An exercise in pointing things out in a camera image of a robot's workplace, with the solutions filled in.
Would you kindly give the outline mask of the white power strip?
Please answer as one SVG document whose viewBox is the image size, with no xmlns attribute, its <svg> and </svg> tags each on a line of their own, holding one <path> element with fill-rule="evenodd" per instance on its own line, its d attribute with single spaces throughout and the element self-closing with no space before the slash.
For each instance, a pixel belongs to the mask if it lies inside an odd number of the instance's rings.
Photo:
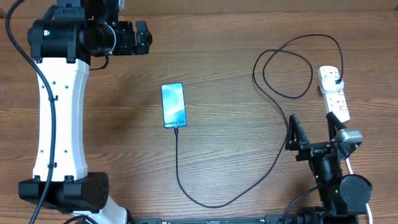
<svg viewBox="0 0 398 224">
<path fill-rule="evenodd" d="M 319 86 L 320 80 L 322 78 L 334 78 L 335 80 L 340 79 L 339 71 L 336 67 L 325 65 L 321 66 L 318 69 L 318 79 Z M 327 113 L 334 112 L 336 117 L 342 122 L 345 123 L 350 120 L 349 111 L 346 103 L 346 98 L 343 89 L 341 91 L 332 93 L 332 94 L 322 94 L 323 101 L 325 104 L 325 110 Z"/>
</svg>

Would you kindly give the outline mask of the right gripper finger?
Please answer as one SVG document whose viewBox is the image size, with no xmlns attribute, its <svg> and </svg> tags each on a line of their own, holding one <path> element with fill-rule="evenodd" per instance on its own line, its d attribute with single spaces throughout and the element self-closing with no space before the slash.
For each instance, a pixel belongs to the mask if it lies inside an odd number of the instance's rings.
<svg viewBox="0 0 398 224">
<path fill-rule="evenodd" d="M 345 129 L 346 126 L 336 117 L 334 112 L 329 112 L 326 114 L 326 118 L 328 121 L 328 134 L 330 142 L 336 137 L 338 131 L 341 129 Z"/>
<path fill-rule="evenodd" d="M 285 149 L 289 151 L 299 151 L 309 143 L 310 141 L 296 115 L 290 115 Z"/>
</svg>

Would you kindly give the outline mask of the Samsung Galaxy smartphone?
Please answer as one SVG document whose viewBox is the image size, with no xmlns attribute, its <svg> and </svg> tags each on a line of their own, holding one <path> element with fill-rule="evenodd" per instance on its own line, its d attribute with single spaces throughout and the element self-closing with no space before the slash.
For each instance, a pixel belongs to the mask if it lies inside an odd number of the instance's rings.
<svg viewBox="0 0 398 224">
<path fill-rule="evenodd" d="M 161 86 L 162 108 L 165 128 L 180 128 L 187 125 L 185 98 L 182 83 Z"/>
</svg>

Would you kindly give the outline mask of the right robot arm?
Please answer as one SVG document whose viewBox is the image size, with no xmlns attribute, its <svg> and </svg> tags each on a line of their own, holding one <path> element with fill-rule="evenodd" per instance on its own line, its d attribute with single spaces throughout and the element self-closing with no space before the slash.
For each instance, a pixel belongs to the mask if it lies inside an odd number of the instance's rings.
<svg viewBox="0 0 398 224">
<path fill-rule="evenodd" d="M 363 142 L 357 129 L 347 128 L 334 113 L 326 115 L 329 141 L 311 143 L 296 115 L 289 118 L 286 150 L 297 151 L 297 161 L 308 161 L 316 186 L 298 196 L 286 208 L 283 223 L 357 223 L 367 214 L 366 205 L 373 189 L 370 181 L 358 174 L 343 175 L 341 161 L 349 158 Z M 294 215 L 290 209 L 310 193 L 318 191 L 321 206 L 303 207 Z"/>
</svg>

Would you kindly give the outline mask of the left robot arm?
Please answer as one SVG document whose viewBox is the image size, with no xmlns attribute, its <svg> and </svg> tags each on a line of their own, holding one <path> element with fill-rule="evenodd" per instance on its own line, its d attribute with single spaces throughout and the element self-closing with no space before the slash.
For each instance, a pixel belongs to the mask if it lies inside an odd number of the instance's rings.
<svg viewBox="0 0 398 224">
<path fill-rule="evenodd" d="M 120 21 L 120 0 L 58 1 L 28 31 L 24 58 L 37 73 L 39 146 L 32 177 L 19 197 L 83 223 L 132 223 L 109 194 L 105 172 L 90 172 L 83 147 L 83 104 L 91 58 L 146 55 L 152 35 L 144 21 Z"/>
</svg>

